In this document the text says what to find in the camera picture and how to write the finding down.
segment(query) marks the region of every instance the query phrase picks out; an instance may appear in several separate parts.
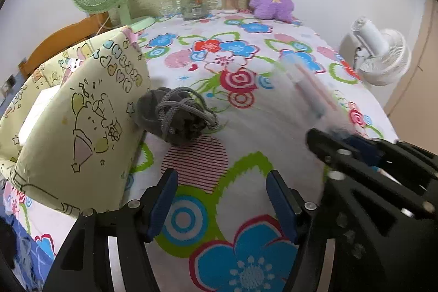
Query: small container with orange lid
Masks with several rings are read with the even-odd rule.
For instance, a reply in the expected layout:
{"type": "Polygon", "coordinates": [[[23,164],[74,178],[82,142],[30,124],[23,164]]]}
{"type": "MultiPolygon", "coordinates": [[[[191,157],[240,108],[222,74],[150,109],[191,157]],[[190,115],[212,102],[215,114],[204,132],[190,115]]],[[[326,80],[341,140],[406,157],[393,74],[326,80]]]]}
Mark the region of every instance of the small container with orange lid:
{"type": "Polygon", "coordinates": [[[222,11],[224,13],[238,13],[239,0],[222,0],[222,11]]]}

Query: silver bolt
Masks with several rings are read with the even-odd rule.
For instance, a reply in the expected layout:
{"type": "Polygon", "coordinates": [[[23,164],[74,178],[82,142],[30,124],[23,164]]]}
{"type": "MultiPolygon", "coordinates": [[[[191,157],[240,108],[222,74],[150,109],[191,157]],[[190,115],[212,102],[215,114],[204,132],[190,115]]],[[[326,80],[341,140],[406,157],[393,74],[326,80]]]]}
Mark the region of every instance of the silver bolt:
{"type": "Polygon", "coordinates": [[[340,154],[340,155],[348,155],[348,156],[351,156],[351,151],[350,151],[350,150],[339,149],[339,150],[337,150],[337,153],[340,154]]]}
{"type": "Polygon", "coordinates": [[[313,202],[306,202],[304,203],[304,208],[306,208],[307,210],[315,210],[317,206],[313,202]]]}
{"type": "Polygon", "coordinates": [[[93,213],[94,213],[93,208],[87,208],[87,209],[84,209],[84,210],[82,211],[82,215],[83,215],[84,217],[90,217],[91,215],[93,215],[93,213]]]}
{"type": "Polygon", "coordinates": [[[341,181],[345,178],[345,175],[339,171],[330,171],[327,174],[327,176],[330,177],[332,180],[337,180],[337,181],[341,181]]]}
{"type": "Polygon", "coordinates": [[[426,212],[429,212],[429,213],[435,212],[434,205],[426,200],[423,202],[423,208],[426,212]]]}
{"type": "Polygon", "coordinates": [[[134,209],[134,208],[138,208],[140,206],[140,201],[139,200],[130,200],[128,202],[128,207],[134,209]]]}

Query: floral bedsheet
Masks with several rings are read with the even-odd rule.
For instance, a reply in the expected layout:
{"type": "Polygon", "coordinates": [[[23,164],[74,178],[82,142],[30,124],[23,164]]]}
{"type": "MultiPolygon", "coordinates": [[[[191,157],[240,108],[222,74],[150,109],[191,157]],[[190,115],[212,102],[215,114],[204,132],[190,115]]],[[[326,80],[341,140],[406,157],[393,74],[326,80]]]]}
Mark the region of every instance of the floral bedsheet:
{"type": "MultiPolygon", "coordinates": [[[[298,19],[260,21],[250,13],[190,22],[163,17],[138,36],[139,63],[147,63],[153,88],[195,89],[221,124],[182,147],[146,134],[128,175],[122,204],[141,197],[168,167],[179,172],[163,230],[147,245],[161,290],[280,292],[296,246],[275,219],[266,175],[278,170],[305,200],[318,202],[324,168],[306,149],[301,131],[282,120],[291,113],[272,108],[282,96],[271,81],[276,63],[302,59],[361,135],[394,141],[393,127],[342,56],[298,19]]],[[[127,113],[134,110],[135,103],[128,103],[127,113]]],[[[74,219],[12,186],[4,202],[53,259],[74,219]]],[[[115,284],[123,291],[121,279],[115,284]]]]}

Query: gray drawstring cord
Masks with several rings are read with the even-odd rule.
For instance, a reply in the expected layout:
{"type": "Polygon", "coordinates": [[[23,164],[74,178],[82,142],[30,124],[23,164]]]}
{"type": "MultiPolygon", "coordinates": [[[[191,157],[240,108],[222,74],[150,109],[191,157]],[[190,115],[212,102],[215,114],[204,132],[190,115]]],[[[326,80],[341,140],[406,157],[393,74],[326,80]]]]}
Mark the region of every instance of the gray drawstring cord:
{"type": "Polygon", "coordinates": [[[169,92],[167,92],[161,102],[157,104],[155,108],[155,114],[159,121],[161,122],[161,132],[163,133],[163,139],[166,140],[168,132],[171,134],[174,134],[174,129],[170,127],[170,124],[172,122],[172,118],[174,117],[175,113],[178,110],[184,110],[188,111],[194,115],[197,115],[201,119],[204,119],[207,127],[210,130],[216,130],[219,128],[219,120],[216,113],[214,113],[213,110],[207,107],[207,104],[205,103],[204,98],[196,91],[189,87],[178,87],[175,89],[171,89],[169,92]],[[191,97],[186,97],[181,100],[181,102],[176,102],[174,100],[169,100],[174,94],[178,94],[180,92],[189,92],[194,94],[201,102],[202,107],[204,111],[201,111],[199,109],[196,109],[196,107],[189,105],[195,105],[197,104],[196,101],[191,97]],[[213,118],[211,118],[209,115],[205,113],[207,111],[210,113],[213,118]]]}

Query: wooden headboard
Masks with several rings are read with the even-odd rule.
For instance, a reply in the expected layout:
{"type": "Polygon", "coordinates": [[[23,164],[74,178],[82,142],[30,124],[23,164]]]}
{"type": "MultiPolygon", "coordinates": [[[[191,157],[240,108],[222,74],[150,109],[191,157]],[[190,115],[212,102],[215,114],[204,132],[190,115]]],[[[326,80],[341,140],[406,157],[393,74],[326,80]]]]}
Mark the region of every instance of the wooden headboard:
{"type": "MultiPolygon", "coordinates": [[[[23,77],[28,78],[40,64],[61,51],[95,36],[107,18],[108,13],[95,14],[50,35],[38,45],[27,60],[18,65],[23,77]]],[[[105,26],[111,28],[111,21],[108,20],[105,26]]],[[[105,28],[102,28],[100,32],[104,33],[106,31],[105,28]]]]}

